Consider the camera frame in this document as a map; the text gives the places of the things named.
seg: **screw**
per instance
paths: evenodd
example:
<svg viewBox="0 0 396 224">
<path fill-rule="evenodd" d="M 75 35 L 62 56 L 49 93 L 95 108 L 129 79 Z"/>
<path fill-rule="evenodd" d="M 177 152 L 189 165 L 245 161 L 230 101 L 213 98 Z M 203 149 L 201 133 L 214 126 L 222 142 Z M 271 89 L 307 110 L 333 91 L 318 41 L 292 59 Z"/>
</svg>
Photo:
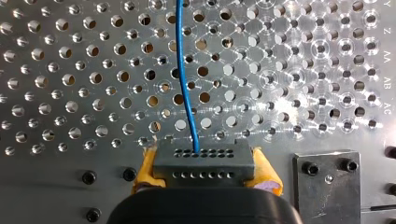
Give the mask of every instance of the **screw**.
<svg viewBox="0 0 396 224">
<path fill-rule="evenodd" d="M 359 165 L 353 160 L 346 159 L 342 162 L 341 168 L 347 172 L 353 173 L 359 168 Z"/>
<path fill-rule="evenodd" d="M 87 218 L 87 220 L 89 222 L 97 222 L 100 218 L 101 215 L 101 211 L 97 208 L 91 208 L 88 212 L 87 215 L 85 216 L 85 218 Z"/>
<path fill-rule="evenodd" d="M 303 164 L 303 171 L 307 175 L 314 176 L 319 173 L 319 167 L 315 163 L 308 161 Z"/>
<path fill-rule="evenodd" d="M 94 171 L 87 171 L 82 175 L 81 178 L 82 182 L 86 185 L 91 185 L 96 181 L 96 172 Z"/>
<path fill-rule="evenodd" d="M 123 172 L 122 177 L 128 182 L 134 181 L 136 178 L 136 170 L 134 168 L 128 167 Z"/>
</svg>

